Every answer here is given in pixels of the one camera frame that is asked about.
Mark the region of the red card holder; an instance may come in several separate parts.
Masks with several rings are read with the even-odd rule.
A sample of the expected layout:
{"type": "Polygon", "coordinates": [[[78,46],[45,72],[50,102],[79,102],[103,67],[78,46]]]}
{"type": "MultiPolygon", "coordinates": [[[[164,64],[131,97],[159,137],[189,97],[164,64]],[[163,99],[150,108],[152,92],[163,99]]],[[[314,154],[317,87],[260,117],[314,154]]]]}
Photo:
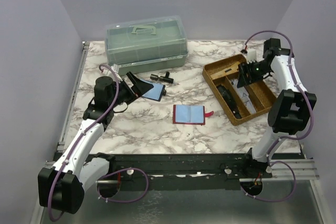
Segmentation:
{"type": "Polygon", "coordinates": [[[202,105],[173,105],[173,124],[205,125],[206,118],[211,117],[214,111],[205,112],[202,105]]]}

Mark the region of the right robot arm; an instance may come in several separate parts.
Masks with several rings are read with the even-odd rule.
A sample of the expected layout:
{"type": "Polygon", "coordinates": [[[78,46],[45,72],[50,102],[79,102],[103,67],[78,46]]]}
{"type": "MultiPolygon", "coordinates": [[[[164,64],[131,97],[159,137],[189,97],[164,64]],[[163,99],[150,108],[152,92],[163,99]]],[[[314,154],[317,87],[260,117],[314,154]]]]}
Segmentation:
{"type": "Polygon", "coordinates": [[[284,140],[298,140],[298,132],[312,130],[317,97],[303,86],[295,67],[292,48],[282,48],[277,38],[264,42],[263,59],[244,47],[246,62],[238,66],[239,88],[275,74],[280,94],[268,112],[268,128],[261,140],[249,150],[246,167],[254,172],[270,170],[270,160],[284,140]]]}

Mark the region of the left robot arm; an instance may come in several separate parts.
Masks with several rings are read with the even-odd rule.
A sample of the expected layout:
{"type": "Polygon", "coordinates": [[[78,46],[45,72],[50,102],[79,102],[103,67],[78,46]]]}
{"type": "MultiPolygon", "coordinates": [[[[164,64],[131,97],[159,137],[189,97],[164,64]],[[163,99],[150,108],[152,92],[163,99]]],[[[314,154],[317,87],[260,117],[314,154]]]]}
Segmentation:
{"type": "Polygon", "coordinates": [[[127,77],[133,84],[131,87],[116,76],[103,76],[96,80],[94,96],[83,114],[75,139],[51,168],[42,168],[39,172],[39,203],[48,209],[52,221],[57,221],[52,214],[54,209],[61,213],[76,213],[86,190],[97,180],[120,176],[113,155],[100,153],[90,161],[87,158],[112,121],[113,109],[123,103],[129,105],[153,89],[152,84],[138,79],[131,72],[127,77]]]}

